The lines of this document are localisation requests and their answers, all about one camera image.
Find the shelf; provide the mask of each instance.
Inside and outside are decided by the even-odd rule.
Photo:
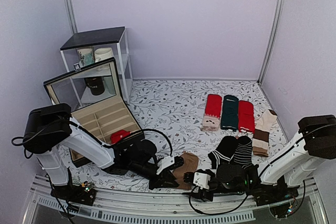
[[[124,67],[123,73],[125,73],[125,70],[126,70],[126,67],[127,67],[128,57],[129,57],[129,54],[122,54],[121,55],[122,65]],[[121,68],[120,68],[118,55],[116,55],[114,58],[116,60],[115,64],[117,65],[118,74],[121,74],[122,72],[121,72]],[[76,74],[73,77],[73,79],[86,78],[86,77],[96,77],[96,76],[111,76],[111,71],[110,71],[110,69],[102,69],[100,71],[98,71],[97,69],[91,69],[89,71],[85,71],[83,73]]]
[[[64,43],[60,50],[119,43],[124,32],[125,27],[122,26],[76,33]]]
[[[80,99],[80,101],[82,103],[96,103],[99,101],[102,101],[104,99],[110,98],[112,96],[114,96],[115,94],[110,94],[109,91],[107,90],[107,88],[105,87],[105,91],[103,94],[100,95],[93,95],[90,91],[90,89],[88,87],[85,88],[85,91],[82,95],[82,98]]]
[[[126,85],[127,85],[127,91],[128,91],[128,95],[131,95],[131,91],[132,91],[132,84],[133,84],[133,80],[132,79],[126,79]],[[122,92],[122,97],[123,99],[126,101],[126,95],[125,95],[125,91],[124,91],[124,84],[122,82],[122,80],[120,80],[120,88],[121,88],[121,92]],[[87,104],[87,103],[96,103],[99,101],[102,101],[104,99],[110,98],[112,96],[114,96],[115,94],[110,94],[109,91],[107,90],[107,88],[105,87],[105,91],[103,94],[101,95],[93,95],[90,91],[90,89],[88,87],[85,88],[85,91],[80,99],[80,101],[83,104]]]

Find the transparent lid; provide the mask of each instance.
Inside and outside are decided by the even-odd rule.
[[[76,111],[121,95],[114,58],[100,61],[51,80],[44,86],[55,104],[66,103]]]

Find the white shelf frame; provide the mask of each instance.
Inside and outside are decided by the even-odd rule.
[[[125,41],[126,54],[121,53],[120,42],[123,39]],[[117,45],[117,51],[118,51],[118,56],[115,57],[116,64],[117,64],[117,71],[118,71],[118,75],[121,76],[121,78],[119,78],[120,79],[120,88],[121,88],[121,91],[122,91],[122,96],[123,96],[124,101],[127,104],[130,104],[132,84],[133,84],[133,74],[132,74],[132,67],[131,67],[130,52],[129,52],[129,47],[128,47],[127,29],[126,28],[125,28],[124,32],[122,33],[122,35],[120,37],[119,43],[115,43],[115,44]],[[66,57],[64,55],[64,51],[65,50],[60,51],[61,56],[62,56],[62,60],[63,60],[64,66],[65,66],[67,72],[70,72]],[[126,79],[126,76],[125,76],[127,66],[128,66],[129,75],[130,75],[130,77],[128,79]],[[104,75],[103,71],[104,70],[97,71],[98,75],[95,75],[95,76],[103,76]],[[71,79],[71,85],[72,85],[73,90],[75,91],[76,97],[77,97],[78,102],[81,106],[82,102],[81,102],[81,99],[79,98],[78,92],[75,88],[75,85],[74,85],[72,79]]]

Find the black sock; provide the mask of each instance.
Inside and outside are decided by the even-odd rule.
[[[241,136],[237,140],[238,146],[236,148],[233,161],[239,164],[243,169],[252,166],[252,140],[248,136]]]
[[[208,154],[208,157],[211,160],[212,169],[217,169],[222,163],[229,163],[235,154],[237,145],[238,142],[234,136],[225,136],[216,150]]]

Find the red folded sock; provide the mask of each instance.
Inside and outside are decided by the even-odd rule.
[[[254,109],[252,103],[247,101],[239,101],[238,119],[238,129],[240,132],[254,133]]]
[[[220,113],[222,111],[222,97],[218,94],[209,94],[202,121],[203,131],[217,131]]]

